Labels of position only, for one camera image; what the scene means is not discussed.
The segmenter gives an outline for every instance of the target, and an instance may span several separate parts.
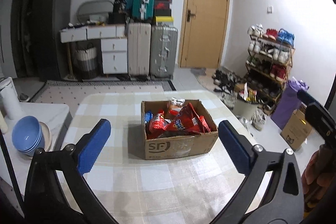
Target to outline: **checkered tablecloth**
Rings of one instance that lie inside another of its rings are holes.
[[[209,91],[106,93],[90,95],[78,107],[62,148],[75,143],[101,119],[111,122],[110,138],[84,177],[100,202],[119,223],[210,223],[237,190],[239,174],[218,139],[203,155],[171,160],[144,160],[141,101],[171,97],[200,99],[215,123],[229,120],[239,134],[256,142],[220,99]],[[63,190],[79,210],[61,173]],[[260,191],[267,184],[262,183]],[[260,201],[257,195],[251,208]]]

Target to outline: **black cabinet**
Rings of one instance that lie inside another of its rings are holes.
[[[59,31],[70,22],[71,0],[34,0],[31,42],[42,81],[61,80],[68,73],[66,45]]]

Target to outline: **white dresser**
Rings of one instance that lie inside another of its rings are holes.
[[[103,73],[128,73],[124,24],[65,29],[60,34],[62,43],[100,39]]]

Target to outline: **trash can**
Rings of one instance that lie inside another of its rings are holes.
[[[252,115],[254,114],[254,112],[256,112],[258,105],[259,102],[256,103],[246,102],[243,98],[241,98],[238,95],[232,113],[236,117],[242,117],[245,118],[247,121],[251,121]]]
[[[271,119],[281,130],[284,129],[293,111],[298,109],[301,105],[301,101],[297,98],[297,92],[299,90],[307,91],[308,89],[309,87],[305,82],[297,81],[294,77],[288,81],[280,102],[271,116]]]
[[[97,48],[92,43],[87,49],[77,49],[76,59],[82,79],[92,79],[98,76]]]

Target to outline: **blue bowl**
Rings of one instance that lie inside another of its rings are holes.
[[[42,129],[39,121],[33,116],[26,116],[20,119],[14,126],[12,142],[18,151],[28,151],[36,146],[41,135]]]
[[[44,149],[44,136],[42,134],[42,137],[40,139],[40,141],[30,150],[26,151],[26,152],[22,152],[23,154],[27,155],[27,156],[34,156],[35,150],[38,148],[43,148]]]

